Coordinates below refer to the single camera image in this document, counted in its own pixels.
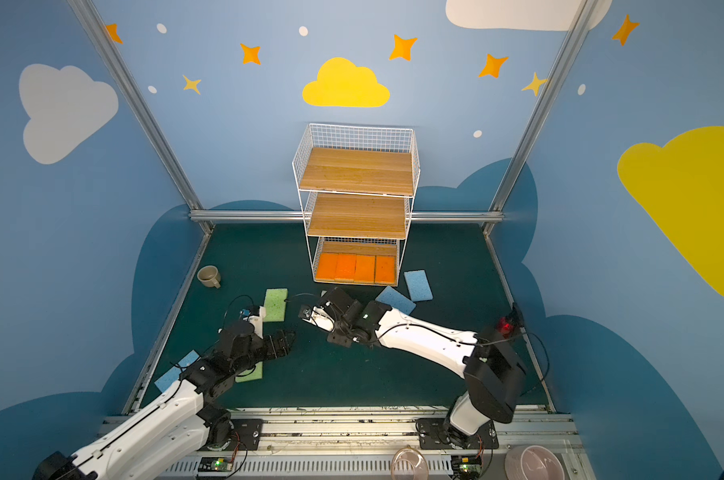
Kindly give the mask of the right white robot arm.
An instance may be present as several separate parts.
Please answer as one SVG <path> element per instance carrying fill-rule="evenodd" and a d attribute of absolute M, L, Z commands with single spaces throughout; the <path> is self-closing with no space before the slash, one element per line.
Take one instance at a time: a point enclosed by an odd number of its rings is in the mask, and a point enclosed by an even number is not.
<path fill-rule="evenodd" d="M 513 421 L 527 371 L 512 340 L 492 326 L 481 332 L 450 329 L 378 300 L 362 304 L 339 287 L 305 308 L 301 317 L 326 331 L 330 343 L 405 351 L 463 379 L 466 392 L 431 435 L 436 442 L 464 447 L 482 427 Z"/>

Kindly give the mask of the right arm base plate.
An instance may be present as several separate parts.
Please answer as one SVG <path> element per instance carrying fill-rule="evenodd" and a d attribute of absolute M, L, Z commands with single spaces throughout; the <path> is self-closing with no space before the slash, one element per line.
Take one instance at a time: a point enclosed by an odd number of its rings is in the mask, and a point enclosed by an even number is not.
<path fill-rule="evenodd" d="M 499 439 L 492 420 L 475 434 L 468 435 L 452 426 L 446 418 L 419 418 L 415 421 L 420 447 L 424 450 L 496 449 Z"/>

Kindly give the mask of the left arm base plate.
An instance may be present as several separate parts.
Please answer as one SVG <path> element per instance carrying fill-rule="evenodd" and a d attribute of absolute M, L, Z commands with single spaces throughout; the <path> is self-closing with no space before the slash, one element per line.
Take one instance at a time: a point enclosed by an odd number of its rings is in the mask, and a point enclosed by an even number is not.
<path fill-rule="evenodd" d="M 244 446 L 248 450 L 257 450 L 264 421 L 253 418 L 235 418 L 220 422 L 211 429 L 210 438 L 205 445 L 211 451 L 233 451 Z"/>

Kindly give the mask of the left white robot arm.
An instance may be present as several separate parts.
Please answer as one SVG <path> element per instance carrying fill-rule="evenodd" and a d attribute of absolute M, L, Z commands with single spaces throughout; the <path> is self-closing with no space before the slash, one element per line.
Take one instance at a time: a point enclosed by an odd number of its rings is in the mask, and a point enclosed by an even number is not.
<path fill-rule="evenodd" d="M 176 461 L 232 436 L 230 412 L 215 401 L 236 378 L 260 362 L 287 356 L 293 331 L 264 337 L 238 320 L 224 328 L 213 349 L 185 367 L 154 401 L 98 440 L 66 456 L 56 451 L 35 479 L 154 479 Z"/>

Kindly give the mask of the green sponge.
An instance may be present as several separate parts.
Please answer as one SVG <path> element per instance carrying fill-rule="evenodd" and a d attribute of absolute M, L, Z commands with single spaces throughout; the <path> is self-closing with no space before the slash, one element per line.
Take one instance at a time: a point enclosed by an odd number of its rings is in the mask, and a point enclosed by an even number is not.
<path fill-rule="evenodd" d="M 265 323 L 283 322 L 287 307 L 288 289 L 273 288 L 267 289 L 264 298 L 264 316 Z"/>
<path fill-rule="evenodd" d="M 238 374 L 236 377 L 236 382 L 244 383 L 244 382 L 249 382 L 249 381 L 260 380 L 262 378 L 263 378 L 263 363 L 258 362 L 252 368 L 246 370 L 245 372 Z"/>

